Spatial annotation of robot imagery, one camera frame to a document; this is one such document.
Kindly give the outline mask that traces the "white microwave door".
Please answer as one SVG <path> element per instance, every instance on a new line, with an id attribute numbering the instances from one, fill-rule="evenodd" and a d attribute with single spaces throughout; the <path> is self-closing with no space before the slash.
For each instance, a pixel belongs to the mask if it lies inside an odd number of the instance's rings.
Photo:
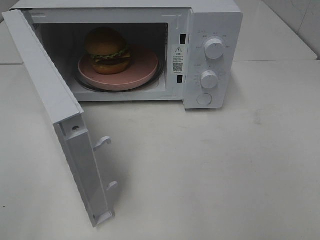
<path id="1" fill-rule="evenodd" d="M 111 138 L 104 136 L 92 143 L 84 110 L 36 36 L 30 14 L 10 10 L 2 15 L 55 130 L 90 222 L 96 227 L 114 216 L 107 193 L 118 182 L 103 184 L 95 156 L 95 151 L 110 144 Z"/>

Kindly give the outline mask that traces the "lower white microwave knob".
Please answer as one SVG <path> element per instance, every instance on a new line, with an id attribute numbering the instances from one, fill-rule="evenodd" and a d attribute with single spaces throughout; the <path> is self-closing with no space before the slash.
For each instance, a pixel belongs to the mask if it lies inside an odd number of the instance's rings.
<path id="1" fill-rule="evenodd" d="M 218 81 L 218 75 L 212 70 L 204 71 L 200 76 L 200 84 L 205 89 L 214 88 L 218 84 Z"/>

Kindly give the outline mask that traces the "upper white microwave knob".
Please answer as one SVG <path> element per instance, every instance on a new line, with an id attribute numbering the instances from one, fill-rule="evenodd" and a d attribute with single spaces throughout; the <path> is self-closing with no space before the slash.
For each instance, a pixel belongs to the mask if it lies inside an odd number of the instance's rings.
<path id="1" fill-rule="evenodd" d="M 213 36 L 205 41 L 204 53 L 210 60 L 216 60 L 224 55 L 225 42 L 218 36 Z"/>

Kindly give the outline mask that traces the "white warning label sticker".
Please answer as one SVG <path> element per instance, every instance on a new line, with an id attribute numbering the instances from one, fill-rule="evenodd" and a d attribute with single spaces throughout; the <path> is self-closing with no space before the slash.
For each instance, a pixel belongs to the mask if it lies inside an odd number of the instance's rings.
<path id="1" fill-rule="evenodd" d="M 175 44 L 171 47 L 171 70 L 174 74 L 182 74 L 184 72 L 185 62 L 185 45 Z"/>

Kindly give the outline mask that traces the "glass microwave turntable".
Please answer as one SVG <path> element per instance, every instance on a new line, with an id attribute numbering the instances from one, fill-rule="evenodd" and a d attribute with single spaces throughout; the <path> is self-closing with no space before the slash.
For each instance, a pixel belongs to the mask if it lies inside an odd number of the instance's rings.
<path id="1" fill-rule="evenodd" d="M 80 73 L 79 73 L 79 70 L 78 70 L 78 64 L 77 64 L 76 69 L 74 70 L 74 74 L 73 74 L 73 75 L 74 75 L 75 80 L 76 80 L 80 85 L 82 85 L 84 88 L 87 88 L 87 89 L 89 89 L 89 90 L 91 90 L 91 91 L 105 92 L 105 93 L 107 93 L 107 92 L 110 92 L 110 93 L 130 92 L 130 91 L 134 91 L 134 90 L 139 89 L 139 88 L 144 88 L 144 87 L 146 87 L 146 86 L 148 86 L 148 85 L 151 85 L 151 84 L 153 84 L 154 82 L 158 81 L 158 79 L 159 79 L 160 76 L 162 75 L 162 73 L 163 73 L 163 71 L 164 71 L 164 69 L 165 69 L 165 66 L 166 66 L 166 65 L 165 65 L 165 62 L 164 62 L 163 60 L 161 60 L 161 59 L 159 59 L 159 58 L 158 58 L 158 60 L 159 60 L 159 66 L 157 67 L 157 70 L 156 70 L 156 72 L 155 72 L 155 76 L 154 76 L 150 81 L 148 81 L 147 83 L 143 84 L 142 86 L 137 87 L 137 88 L 134 88 L 134 89 L 131 89 L 131 90 L 125 90 L 125 91 L 107 91 L 107 90 L 98 89 L 98 88 L 96 88 L 96 87 L 94 87 L 94 86 L 92 86 L 92 85 L 89 85 L 89 84 L 86 83 L 86 82 L 84 81 L 84 79 L 80 76 Z"/>

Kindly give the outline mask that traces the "white microwave oven body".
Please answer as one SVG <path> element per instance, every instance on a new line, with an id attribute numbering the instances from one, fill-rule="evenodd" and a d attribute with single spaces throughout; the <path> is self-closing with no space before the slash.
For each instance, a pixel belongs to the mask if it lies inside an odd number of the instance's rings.
<path id="1" fill-rule="evenodd" d="M 30 15 L 34 33 L 78 102 L 181 100 L 186 109 L 223 105 L 243 19 L 232 0 L 21 0 L 13 10 Z M 119 32 L 130 54 L 132 45 L 141 45 L 165 62 L 158 81 L 126 92 L 98 92 L 80 85 L 74 73 L 88 55 L 85 37 L 101 27 Z M 204 43 L 211 37 L 225 43 L 218 59 L 205 55 Z M 179 44 L 185 46 L 184 71 L 175 74 L 172 45 Z M 217 74 L 214 88 L 202 87 L 205 71 Z M 212 96 L 210 105 L 197 103 L 201 94 Z"/>

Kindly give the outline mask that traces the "toy burger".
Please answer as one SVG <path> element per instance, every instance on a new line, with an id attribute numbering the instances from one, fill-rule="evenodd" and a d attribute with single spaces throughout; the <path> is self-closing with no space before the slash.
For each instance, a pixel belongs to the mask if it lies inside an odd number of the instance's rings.
<path id="1" fill-rule="evenodd" d="M 89 62 L 98 74 L 113 75 L 126 70 L 131 61 L 130 47 L 116 30 L 98 27 L 84 39 L 84 49 Z"/>

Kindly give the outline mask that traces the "white microwave knob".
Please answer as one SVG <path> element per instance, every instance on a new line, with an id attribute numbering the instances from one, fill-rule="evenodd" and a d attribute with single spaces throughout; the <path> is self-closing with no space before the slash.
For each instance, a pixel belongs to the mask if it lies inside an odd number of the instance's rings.
<path id="1" fill-rule="evenodd" d="M 216 60 L 224 55 L 225 42 L 218 36 L 213 36 L 205 41 L 204 53 L 210 60 Z"/>
<path id="2" fill-rule="evenodd" d="M 200 84 L 205 89 L 214 88 L 218 84 L 218 81 L 218 75 L 212 70 L 204 71 L 200 76 Z"/>

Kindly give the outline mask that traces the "pink round plate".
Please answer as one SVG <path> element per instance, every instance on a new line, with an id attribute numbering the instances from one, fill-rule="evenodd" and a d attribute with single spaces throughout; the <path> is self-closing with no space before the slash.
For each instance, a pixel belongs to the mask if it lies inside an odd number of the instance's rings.
<path id="1" fill-rule="evenodd" d="M 99 74 L 91 66 L 90 57 L 84 55 L 78 61 L 79 74 L 86 83 L 101 90 L 120 92 L 138 88 L 155 76 L 159 59 L 156 53 L 142 45 L 133 44 L 130 51 L 130 63 L 120 73 Z"/>

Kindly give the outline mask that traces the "white adjacent table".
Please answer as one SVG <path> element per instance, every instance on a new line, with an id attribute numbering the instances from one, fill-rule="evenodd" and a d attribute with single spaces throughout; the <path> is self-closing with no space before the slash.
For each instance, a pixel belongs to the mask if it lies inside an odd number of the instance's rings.
<path id="1" fill-rule="evenodd" d="M 235 62 L 315 60 L 316 54 L 261 0 L 237 0 L 243 13 Z"/>

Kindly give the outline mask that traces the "round white door button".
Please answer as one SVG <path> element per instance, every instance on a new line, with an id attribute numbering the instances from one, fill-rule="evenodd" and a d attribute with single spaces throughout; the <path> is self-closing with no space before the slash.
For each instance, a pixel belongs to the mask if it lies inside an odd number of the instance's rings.
<path id="1" fill-rule="evenodd" d="M 213 97 L 209 93 L 203 93 L 197 97 L 196 101 L 199 105 L 209 106 L 213 101 Z"/>

